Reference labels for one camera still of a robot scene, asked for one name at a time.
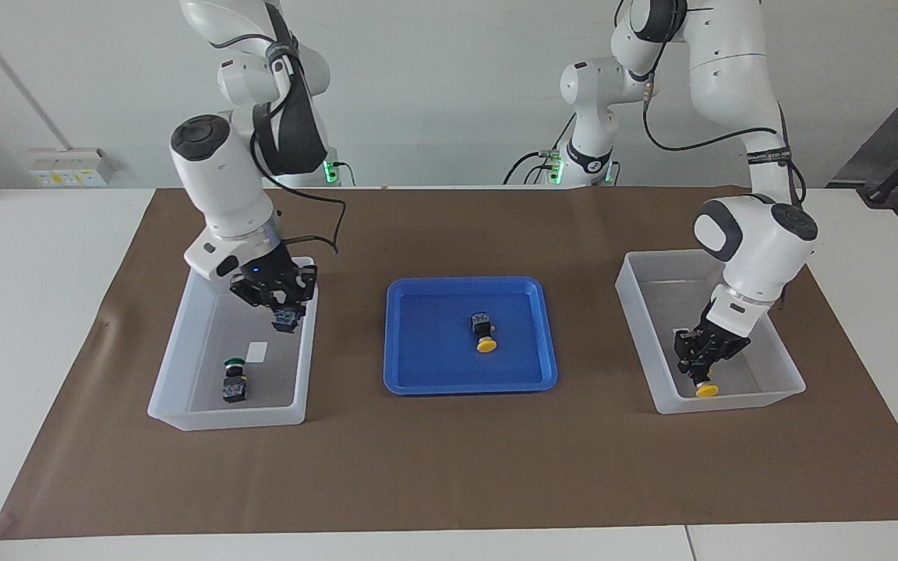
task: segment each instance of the brown paper sheet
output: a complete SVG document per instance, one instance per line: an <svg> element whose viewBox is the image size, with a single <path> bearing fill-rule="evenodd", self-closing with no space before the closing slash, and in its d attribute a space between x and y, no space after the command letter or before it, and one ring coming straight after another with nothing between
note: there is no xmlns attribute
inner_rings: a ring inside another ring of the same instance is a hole
<svg viewBox="0 0 898 561"><path fill-rule="evenodd" d="M154 196L0 514L0 538L898 519L898 425L807 271L771 317L808 390L750 411L658 415L613 289L624 254L694 248L696 209L737 189L339 192L320 264L306 423L181 432L147 417L203 226ZM333 206L272 192L286 233ZM531 276L553 390L395 397L386 288Z"/></svg>

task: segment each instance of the blue tray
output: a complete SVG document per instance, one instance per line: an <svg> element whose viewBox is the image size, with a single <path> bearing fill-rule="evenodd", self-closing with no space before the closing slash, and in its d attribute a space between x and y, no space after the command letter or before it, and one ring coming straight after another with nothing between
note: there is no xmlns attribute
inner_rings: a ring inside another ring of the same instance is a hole
<svg viewBox="0 0 898 561"><path fill-rule="evenodd" d="M487 312L498 348L477 351ZM557 360L543 287L530 277L402 278L387 291L384 383L398 395L545 391Z"/></svg>

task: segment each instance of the clear plastic bin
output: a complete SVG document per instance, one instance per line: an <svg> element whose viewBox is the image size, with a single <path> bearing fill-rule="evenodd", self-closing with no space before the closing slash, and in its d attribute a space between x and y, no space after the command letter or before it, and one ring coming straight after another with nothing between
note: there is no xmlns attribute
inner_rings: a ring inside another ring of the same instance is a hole
<svg viewBox="0 0 898 561"><path fill-rule="evenodd" d="M227 280L211 283L190 271L147 414L181 430L302 423L319 297L318 288L295 333L278 333L270 310L247 305ZM227 404L224 361L247 358L250 348L264 358L245 365L247 399Z"/></svg>
<svg viewBox="0 0 898 561"><path fill-rule="evenodd" d="M763 408L805 391L771 319L759 320L751 344L712 367L716 397L695 396L695 385L677 371L674 333L698 324L723 264L702 249L630 252L616 290L633 334L639 362L660 413Z"/></svg>

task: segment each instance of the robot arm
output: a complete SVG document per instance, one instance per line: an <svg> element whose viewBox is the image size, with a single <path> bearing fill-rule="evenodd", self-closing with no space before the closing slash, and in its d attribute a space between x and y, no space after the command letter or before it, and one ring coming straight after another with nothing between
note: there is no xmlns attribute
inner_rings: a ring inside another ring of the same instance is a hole
<svg viewBox="0 0 898 561"><path fill-rule="evenodd" d="M617 14L617 25L626 28L628 11ZM560 93L577 116L574 135L560 146L552 181L559 185L598 185L606 180L619 131L610 107L642 101L649 69L659 45L624 35L617 30L612 40L613 56L569 65L560 76Z"/></svg>
<svg viewBox="0 0 898 561"><path fill-rule="evenodd" d="M221 65L217 81L229 101L247 106L190 118L171 136L172 163L207 222L186 250L186 262L210 281L228 278L232 292L271 309L277 330L292 333L306 310L303 302L313 298L317 269L293 263L281 213L261 180L264 173L309 173L327 155L311 100L327 89L327 64L299 46L277 0L181 5L189 25L211 45L242 51ZM316 70L307 72L307 66Z"/></svg>
<svg viewBox="0 0 898 561"><path fill-rule="evenodd" d="M695 221L699 244L726 266L698 326L677 333L674 350L678 369L694 381L696 394L711 397L717 388L709 367L751 342L753 326L812 253L816 223L798 201L776 202L794 191L791 149L767 72L758 0L624 2L628 11L617 21L612 51L631 78L643 78L652 88L660 52L667 43L683 41L691 49L695 109L731 130L759 129L741 135L752 195L713 199ZM642 97L645 109L651 93Z"/></svg>

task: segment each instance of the electrical outlet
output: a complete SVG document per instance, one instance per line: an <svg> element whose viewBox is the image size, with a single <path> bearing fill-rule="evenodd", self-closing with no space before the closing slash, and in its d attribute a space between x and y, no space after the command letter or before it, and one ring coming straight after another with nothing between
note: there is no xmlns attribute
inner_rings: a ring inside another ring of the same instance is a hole
<svg viewBox="0 0 898 561"><path fill-rule="evenodd" d="M85 187L107 187L113 178L113 168L102 157L93 160L78 160L75 175Z"/></svg>
<svg viewBox="0 0 898 561"><path fill-rule="evenodd" d="M30 167L30 175L39 187L64 187L64 180L54 173L57 160L36 160Z"/></svg>
<svg viewBox="0 0 898 561"><path fill-rule="evenodd" d="M31 150L31 153L37 160L30 174L40 187L107 187L113 178L113 167L99 149Z"/></svg>
<svg viewBox="0 0 898 561"><path fill-rule="evenodd" d="M61 184L64 187L82 187L82 180L72 169L72 165L76 162L77 160L57 160L57 163L54 164L54 175L61 178Z"/></svg>

